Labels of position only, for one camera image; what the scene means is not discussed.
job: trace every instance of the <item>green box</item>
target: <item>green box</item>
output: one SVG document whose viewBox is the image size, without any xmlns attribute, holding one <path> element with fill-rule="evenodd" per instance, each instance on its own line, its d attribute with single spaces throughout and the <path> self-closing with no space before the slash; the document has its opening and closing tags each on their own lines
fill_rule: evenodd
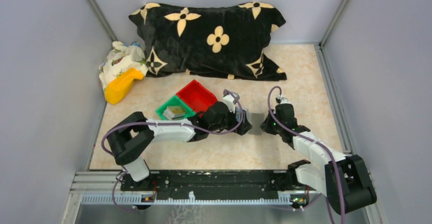
<svg viewBox="0 0 432 224">
<path fill-rule="evenodd" d="M 195 112 L 191 108 L 189 108 L 189 106 L 187 106 L 183 101 L 181 101 L 181 99 L 179 97 L 174 95 L 172 98 L 170 98 L 170 100 L 168 100 L 166 103 L 164 103 L 161 107 L 159 107 L 156 110 L 156 113 L 164 121 L 167 121 L 167 119 L 165 119 L 165 117 L 163 116 L 163 113 L 164 113 L 165 109 L 167 109 L 168 106 L 181 106 L 182 108 L 184 108 L 184 111 L 186 111 L 186 113 L 183 116 L 183 118 L 187 118 L 187 117 L 191 117 L 191 116 L 195 115 Z"/>
</svg>

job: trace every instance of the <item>pillow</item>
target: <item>pillow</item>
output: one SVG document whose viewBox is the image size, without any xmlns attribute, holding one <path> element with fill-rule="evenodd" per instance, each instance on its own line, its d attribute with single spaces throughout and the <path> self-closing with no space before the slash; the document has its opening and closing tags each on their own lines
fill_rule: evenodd
<svg viewBox="0 0 432 224">
<path fill-rule="evenodd" d="M 272 5 L 186 8 L 147 3 L 129 15 L 144 40 L 147 76 L 187 72 L 207 77 L 286 80 L 264 53 L 270 33 L 285 23 Z"/>
</svg>

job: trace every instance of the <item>yellow plastic spout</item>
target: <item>yellow plastic spout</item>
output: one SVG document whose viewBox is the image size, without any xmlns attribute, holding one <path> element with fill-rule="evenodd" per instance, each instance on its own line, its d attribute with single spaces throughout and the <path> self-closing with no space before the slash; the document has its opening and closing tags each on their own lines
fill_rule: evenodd
<svg viewBox="0 0 432 224">
<path fill-rule="evenodd" d="M 105 88 L 105 99 L 110 104 L 119 103 L 132 88 L 135 79 L 141 80 L 144 75 L 134 69 L 130 68 L 123 74 L 119 75 L 116 79 L 110 82 Z"/>
</svg>

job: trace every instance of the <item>red tray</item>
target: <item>red tray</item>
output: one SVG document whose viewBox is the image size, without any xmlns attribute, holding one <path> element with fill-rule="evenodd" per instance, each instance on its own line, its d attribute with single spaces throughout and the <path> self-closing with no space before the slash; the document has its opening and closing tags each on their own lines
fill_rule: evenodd
<svg viewBox="0 0 432 224">
<path fill-rule="evenodd" d="M 196 80 L 192 80 L 176 94 L 187 106 L 196 113 L 206 111 L 218 100 L 216 96 Z"/>
</svg>

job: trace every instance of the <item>table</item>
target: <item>table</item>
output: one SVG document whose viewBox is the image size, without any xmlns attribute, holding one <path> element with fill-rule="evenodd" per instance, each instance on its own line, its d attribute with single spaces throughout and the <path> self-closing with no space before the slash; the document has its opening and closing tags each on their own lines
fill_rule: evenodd
<svg viewBox="0 0 432 224">
<path fill-rule="evenodd" d="M 147 118 L 159 119 L 155 110 L 193 79 L 221 100 L 223 89 L 240 95 L 243 107 L 251 113 L 267 116 L 267 95 L 279 85 L 294 106 L 298 123 L 305 125 L 330 147 L 342 152 L 328 95 L 315 48 L 310 45 L 274 44 L 264 53 L 286 73 L 286 81 L 228 80 L 185 73 L 161 78 L 145 77 L 136 81 L 129 94 L 117 105 L 107 104 L 94 148 L 91 170 L 121 169 L 106 154 L 100 140 L 103 135 L 135 111 Z M 198 142 L 160 142 L 150 144 L 141 155 L 150 169 L 158 170 L 285 170 L 287 165 L 305 157 L 282 142 L 278 135 L 235 133 L 209 135 Z"/>
</svg>

